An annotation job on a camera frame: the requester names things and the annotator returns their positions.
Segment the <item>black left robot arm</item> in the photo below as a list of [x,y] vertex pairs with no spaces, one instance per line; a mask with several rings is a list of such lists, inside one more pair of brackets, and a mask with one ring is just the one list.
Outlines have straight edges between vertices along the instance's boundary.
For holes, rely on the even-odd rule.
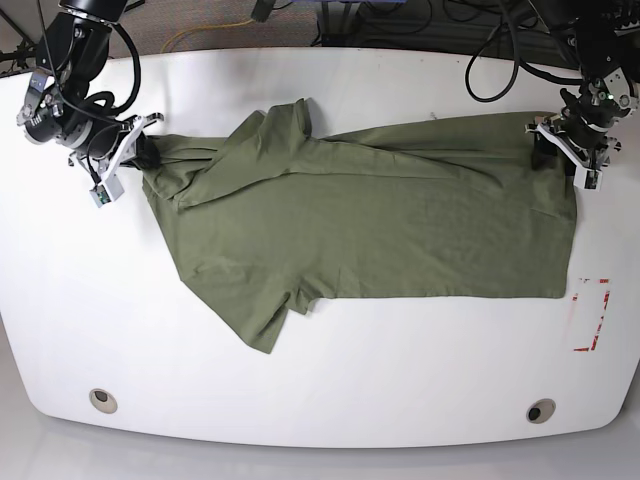
[[574,185],[598,190],[610,153],[618,150],[609,130],[639,110],[638,26],[622,32],[620,19],[637,22],[635,1],[531,1],[531,12],[545,27],[578,79],[562,79],[522,60],[518,66],[560,85],[564,106],[556,114],[537,117],[526,131],[551,145],[574,165]]

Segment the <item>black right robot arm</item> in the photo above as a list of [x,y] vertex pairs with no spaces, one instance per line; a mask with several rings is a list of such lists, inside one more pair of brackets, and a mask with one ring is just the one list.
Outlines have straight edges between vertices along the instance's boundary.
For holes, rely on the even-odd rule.
[[[142,80],[140,55],[120,24],[127,3],[61,1],[59,7],[52,23],[41,27],[35,69],[16,122],[36,144],[54,140],[82,158],[108,160],[133,127],[132,117],[118,116],[137,99]],[[106,65],[113,32],[133,62],[131,93],[120,105],[110,91],[89,92]]]

